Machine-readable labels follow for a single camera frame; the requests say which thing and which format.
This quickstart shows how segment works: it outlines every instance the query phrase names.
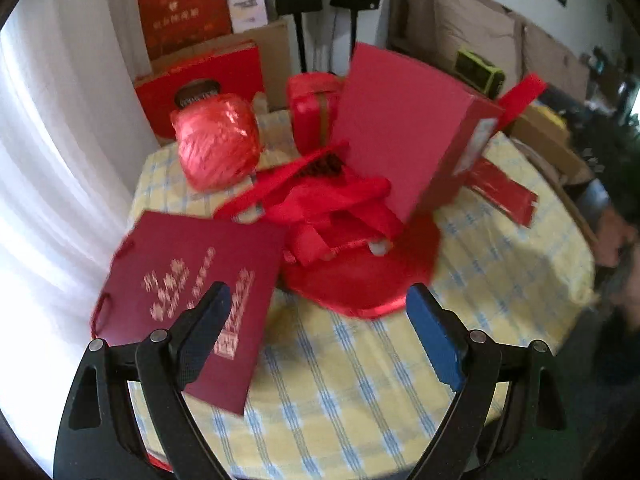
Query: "white curtain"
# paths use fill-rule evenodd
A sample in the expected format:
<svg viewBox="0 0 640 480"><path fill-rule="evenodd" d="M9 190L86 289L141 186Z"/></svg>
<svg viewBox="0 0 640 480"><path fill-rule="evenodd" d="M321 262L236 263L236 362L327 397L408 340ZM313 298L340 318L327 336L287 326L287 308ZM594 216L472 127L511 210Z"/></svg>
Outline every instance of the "white curtain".
<svg viewBox="0 0 640 480"><path fill-rule="evenodd" d="M109 8L122 57L131 80L151 74L151 63L146 53L142 34L138 0L109 0Z"/></svg>
<svg viewBox="0 0 640 480"><path fill-rule="evenodd" d="M109 0L21 0L0 31L0 410L49 473L91 310L157 148Z"/></svg>

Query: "brown sofa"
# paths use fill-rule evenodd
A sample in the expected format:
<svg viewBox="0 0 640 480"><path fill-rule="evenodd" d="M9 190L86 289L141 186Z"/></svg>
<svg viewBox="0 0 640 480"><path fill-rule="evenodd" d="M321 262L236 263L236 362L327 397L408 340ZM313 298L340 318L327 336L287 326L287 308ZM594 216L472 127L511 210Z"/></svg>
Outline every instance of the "brown sofa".
<svg viewBox="0 0 640 480"><path fill-rule="evenodd" d="M461 46L504 70L504 90L535 72L584 101L589 69L541 28L493 0L391 0L387 47L450 72Z"/></svg>

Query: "cable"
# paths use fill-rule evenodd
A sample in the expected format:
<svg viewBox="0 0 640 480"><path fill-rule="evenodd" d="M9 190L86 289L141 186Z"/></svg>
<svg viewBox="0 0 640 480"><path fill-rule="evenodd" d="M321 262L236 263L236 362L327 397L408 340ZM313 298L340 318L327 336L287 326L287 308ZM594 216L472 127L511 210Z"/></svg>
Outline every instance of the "cable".
<svg viewBox="0 0 640 480"><path fill-rule="evenodd" d="M321 35L321 31L320 31L320 25L322 23L321 15L322 15L322 10L319 12L316 12L316 36L314 38L314 60L313 60L313 63L311 64L311 72L316 72L318 70L316 61L318 58L318 38Z"/></svg>
<svg viewBox="0 0 640 480"><path fill-rule="evenodd" d="M338 21L338 9L334 7L334 26L331 29L331 45L329 46L329 59L328 59L328 71L332 74L334 72L334 41L335 41L335 25Z"/></svg>

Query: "brown cardboard box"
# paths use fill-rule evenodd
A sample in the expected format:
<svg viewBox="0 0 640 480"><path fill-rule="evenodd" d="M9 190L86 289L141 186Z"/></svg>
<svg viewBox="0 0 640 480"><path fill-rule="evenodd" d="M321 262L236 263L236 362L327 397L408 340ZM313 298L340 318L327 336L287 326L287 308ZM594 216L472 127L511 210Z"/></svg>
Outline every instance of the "brown cardboard box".
<svg viewBox="0 0 640 480"><path fill-rule="evenodd" d="M165 72L172 65L210 50L253 40L260 51L260 65L267 101L271 110L287 107L287 80L291 76L289 32L285 20L277 20L265 27L252 28L241 34L229 34L189 46L151 62L154 74Z"/></svg>
<svg viewBox="0 0 640 480"><path fill-rule="evenodd" d="M566 182L580 184L588 182L593 174L584 161L569 148L569 132L549 120L534 107L527 110L506 129L511 139L517 139L532 148L556 170L566 177ZM534 158L529 161L546 177L549 186L556 192L558 198L574 219L584 239L593 247L596 237L586 220L578 211L573 200L562 189L562 185L543 171Z"/></svg>

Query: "wall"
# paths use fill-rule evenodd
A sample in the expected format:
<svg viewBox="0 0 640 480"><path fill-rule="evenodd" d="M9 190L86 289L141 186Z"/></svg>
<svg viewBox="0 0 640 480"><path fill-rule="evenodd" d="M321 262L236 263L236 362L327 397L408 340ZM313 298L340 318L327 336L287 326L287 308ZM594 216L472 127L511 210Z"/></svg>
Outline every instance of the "wall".
<svg viewBox="0 0 640 480"><path fill-rule="evenodd" d="M622 8L616 0L568 0L566 7L557 0L496 1L544 28L576 55L590 52L597 45L602 46L612 56L620 50L623 22L626 22L626 17L623 16ZM614 7L612 23L607 23L607 3ZM382 0L380 10L361 12L358 20L358 40L384 45L387 15L388 0ZM327 68L333 22L334 9L329 7L328 0L325 0L325 9L320 16L306 16L306 50L309 66L312 65L314 46L317 45L319 68ZM334 41L334 69L339 73L348 69L349 30L348 11L339 10ZM293 30L291 36L292 53L295 53L297 47ZM294 66L297 67L297 56L294 58Z"/></svg>
<svg viewBox="0 0 640 480"><path fill-rule="evenodd" d="M622 32L622 52L634 60L634 74L640 76L640 35L633 27Z"/></svg>

